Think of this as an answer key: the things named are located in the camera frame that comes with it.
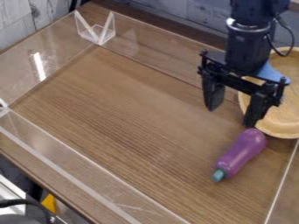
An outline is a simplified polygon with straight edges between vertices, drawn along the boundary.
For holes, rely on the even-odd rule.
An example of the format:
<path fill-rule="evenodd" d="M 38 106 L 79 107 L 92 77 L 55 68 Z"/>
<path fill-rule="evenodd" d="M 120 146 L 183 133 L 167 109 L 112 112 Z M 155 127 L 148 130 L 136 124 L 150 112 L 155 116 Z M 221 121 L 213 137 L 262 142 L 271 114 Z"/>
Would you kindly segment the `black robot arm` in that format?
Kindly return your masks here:
<path fill-rule="evenodd" d="M 277 26 L 290 0 L 230 0 L 229 41 L 225 52 L 201 52 L 199 75 L 205 105 L 215 110 L 226 88 L 250 96 L 243 125 L 254 127 L 271 107 L 279 106 L 290 78 L 270 64 L 270 54 L 285 57 L 274 44 Z"/>

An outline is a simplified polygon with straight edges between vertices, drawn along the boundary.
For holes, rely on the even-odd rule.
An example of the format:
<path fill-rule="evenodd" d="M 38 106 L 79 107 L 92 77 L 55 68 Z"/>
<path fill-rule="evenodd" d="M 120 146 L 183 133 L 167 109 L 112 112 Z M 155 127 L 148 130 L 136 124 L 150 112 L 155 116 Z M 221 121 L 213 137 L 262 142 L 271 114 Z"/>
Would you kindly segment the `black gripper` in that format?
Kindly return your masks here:
<path fill-rule="evenodd" d="M 273 31 L 230 30 L 226 52 L 203 50 L 199 75 L 205 105 L 214 111 L 225 100 L 226 87 L 251 96 L 243 125 L 254 128 L 273 105 L 279 105 L 290 84 L 270 64 L 275 48 Z"/>

